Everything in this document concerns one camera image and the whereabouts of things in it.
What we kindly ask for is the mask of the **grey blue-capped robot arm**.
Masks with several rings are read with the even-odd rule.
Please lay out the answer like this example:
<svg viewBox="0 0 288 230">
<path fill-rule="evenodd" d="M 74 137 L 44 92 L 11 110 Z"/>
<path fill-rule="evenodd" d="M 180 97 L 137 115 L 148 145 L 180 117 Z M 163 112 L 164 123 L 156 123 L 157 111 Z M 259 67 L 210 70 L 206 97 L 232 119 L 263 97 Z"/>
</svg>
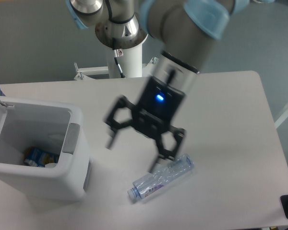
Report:
<svg viewBox="0 0 288 230">
<path fill-rule="evenodd" d="M 78 28 L 95 28 L 109 49 L 111 78 L 142 76 L 142 56 L 128 50 L 141 48 L 148 36 L 164 48 L 136 104 L 117 99 L 105 123 L 113 135 L 123 128 L 155 141 L 157 160 L 174 160 L 185 136 L 171 120 L 195 76 L 200 73 L 216 41 L 233 14 L 247 0 L 145 0 L 135 10 L 132 0 L 68 0 L 66 6 Z"/>
</svg>

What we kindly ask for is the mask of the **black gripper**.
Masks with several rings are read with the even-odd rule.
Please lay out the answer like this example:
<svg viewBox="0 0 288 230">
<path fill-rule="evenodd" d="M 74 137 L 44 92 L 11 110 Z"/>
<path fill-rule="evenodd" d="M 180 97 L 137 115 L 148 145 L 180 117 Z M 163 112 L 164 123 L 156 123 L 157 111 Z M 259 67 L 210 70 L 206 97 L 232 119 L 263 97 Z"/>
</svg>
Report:
<svg viewBox="0 0 288 230">
<path fill-rule="evenodd" d="M 174 161 L 184 141 L 186 130 L 170 126 L 170 123 L 184 97 L 184 92 L 154 76 L 149 77 L 137 104 L 132 104 L 122 95 L 106 115 L 104 122 L 110 129 L 110 140 L 106 148 L 111 149 L 121 129 L 133 127 L 155 141 L 157 155 L 148 169 L 149 173 L 155 170 L 160 160 Z M 132 112 L 132 118 L 119 121 L 119 111 L 124 109 Z"/>
</svg>

